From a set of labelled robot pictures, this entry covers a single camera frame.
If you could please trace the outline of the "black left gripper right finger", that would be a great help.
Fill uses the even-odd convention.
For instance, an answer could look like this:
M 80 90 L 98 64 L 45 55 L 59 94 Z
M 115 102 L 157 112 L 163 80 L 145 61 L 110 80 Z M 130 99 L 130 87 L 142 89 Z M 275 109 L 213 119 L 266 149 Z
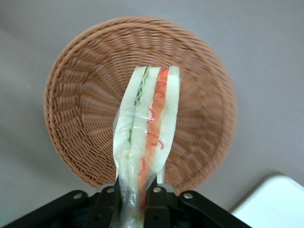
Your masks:
M 144 228 L 170 228 L 169 196 L 174 194 L 168 184 L 150 186 L 146 192 Z

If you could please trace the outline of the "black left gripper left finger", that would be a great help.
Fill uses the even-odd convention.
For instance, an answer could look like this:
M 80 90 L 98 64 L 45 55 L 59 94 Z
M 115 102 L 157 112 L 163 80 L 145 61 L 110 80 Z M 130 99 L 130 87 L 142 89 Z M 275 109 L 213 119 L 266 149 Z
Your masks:
M 120 188 L 108 185 L 97 193 L 82 228 L 117 228 L 121 209 Z

